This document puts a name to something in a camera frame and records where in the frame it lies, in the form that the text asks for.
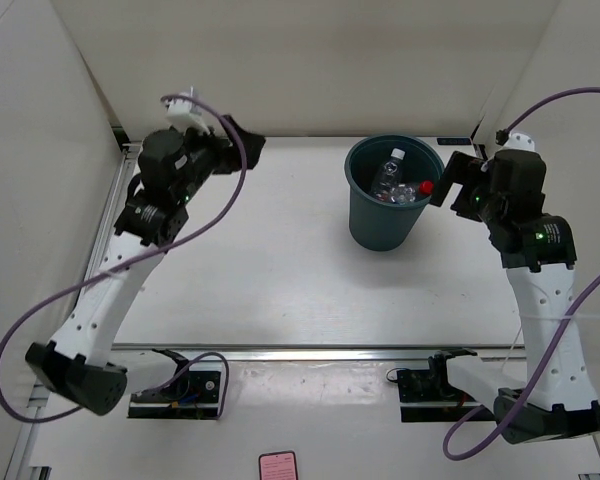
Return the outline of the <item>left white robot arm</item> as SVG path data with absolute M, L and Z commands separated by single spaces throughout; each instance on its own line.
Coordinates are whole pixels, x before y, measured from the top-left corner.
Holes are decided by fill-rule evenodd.
M 236 140 L 194 127 L 157 130 L 143 140 L 139 171 L 128 184 L 97 281 L 51 339 L 26 352 L 26 363 L 51 392 L 99 416 L 129 394 L 156 389 L 178 400 L 188 392 L 183 356 L 158 349 L 125 358 L 112 346 L 146 279 L 176 245 L 189 201 L 210 176 L 251 170 L 259 161 L 265 137 L 229 115 L 221 119 Z

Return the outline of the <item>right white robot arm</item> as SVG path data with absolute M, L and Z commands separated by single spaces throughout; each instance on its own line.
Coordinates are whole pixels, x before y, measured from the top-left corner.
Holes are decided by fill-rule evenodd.
M 600 400 L 588 376 L 574 318 L 576 251 L 569 223 L 543 210 L 546 164 L 533 151 L 503 149 L 490 160 L 452 154 L 430 203 L 483 223 L 513 290 L 524 337 L 527 379 L 518 382 L 469 350 L 429 359 L 429 387 L 440 399 L 461 391 L 492 413 L 511 444 L 600 432 Z

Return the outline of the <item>red label plastic bottle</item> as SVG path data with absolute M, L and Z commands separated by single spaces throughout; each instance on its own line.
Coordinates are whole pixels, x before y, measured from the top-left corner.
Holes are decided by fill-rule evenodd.
M 431 181 L 398 184 L 390 190 L 389 200 L 397 205 L 416 203 L 428 198 L 433 188 L 434 184 Z

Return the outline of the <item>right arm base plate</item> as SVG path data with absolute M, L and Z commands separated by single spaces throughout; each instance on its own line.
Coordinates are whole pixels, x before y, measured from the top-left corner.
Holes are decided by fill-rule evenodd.
M 446 363 L 456 357 L 476 356 L 468 349 L 440 350 L 427 358 L 422 367 L 395 367 L 386 380 L 398 388 L 402 423 L 452 423 L 478 407 L 466 392 L 451 386 Z

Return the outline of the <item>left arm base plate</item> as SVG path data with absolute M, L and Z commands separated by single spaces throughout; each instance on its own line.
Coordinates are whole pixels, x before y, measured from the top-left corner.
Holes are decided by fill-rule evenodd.
M 204 352 L 188 359 L 168 349 L 153 352 L 169 358 L 175 364 L 174 377 L 164 386 L 153 387 L 131 395 L 128 419 L 152 420 L 219 420 L 225 410 L 230 368 L 219 352 Z M 214 359 L 220 370 L 194 370 L 203 360 Z

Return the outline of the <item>clear white cap bottle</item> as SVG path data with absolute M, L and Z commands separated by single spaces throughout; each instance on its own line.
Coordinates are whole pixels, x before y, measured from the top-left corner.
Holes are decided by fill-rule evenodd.
M 378 168 L 372 181 L 369 191 L 372 197 L 383 202 L 390 201 L 392 189 L 402 178 L 405 155 L 404 150 L 397 148 L 392 150 L 389 159 Z

